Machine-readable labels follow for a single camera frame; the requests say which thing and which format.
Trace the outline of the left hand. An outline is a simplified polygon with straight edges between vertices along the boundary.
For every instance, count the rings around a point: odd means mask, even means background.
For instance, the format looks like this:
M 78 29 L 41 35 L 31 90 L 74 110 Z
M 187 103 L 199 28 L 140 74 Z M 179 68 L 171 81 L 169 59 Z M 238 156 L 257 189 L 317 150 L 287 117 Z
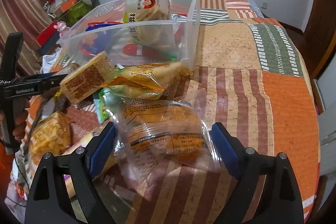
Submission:
M 30 103 L 28 100 L 25 100 L 25 105 L 23 110 L 17 115 L 15 118 L 16 127 L 13 131 L 13 136 L 17 141 L 21 141 L 25 137 L 25 128 L 27 125 L 27 117 L 28 111 L 27 109 L 30 107 Z

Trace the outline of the orange sleeve forearm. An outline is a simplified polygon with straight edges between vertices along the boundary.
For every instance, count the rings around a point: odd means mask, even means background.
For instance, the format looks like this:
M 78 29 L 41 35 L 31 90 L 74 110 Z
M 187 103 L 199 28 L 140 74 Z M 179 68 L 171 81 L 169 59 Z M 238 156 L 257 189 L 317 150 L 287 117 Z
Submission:
M 10 174 L 12 170 L 14 156 L 7 155 L 5 147 L 0 146 L 0 196 L 1 199 L 6 198 L 8 184 L 10 182 Z

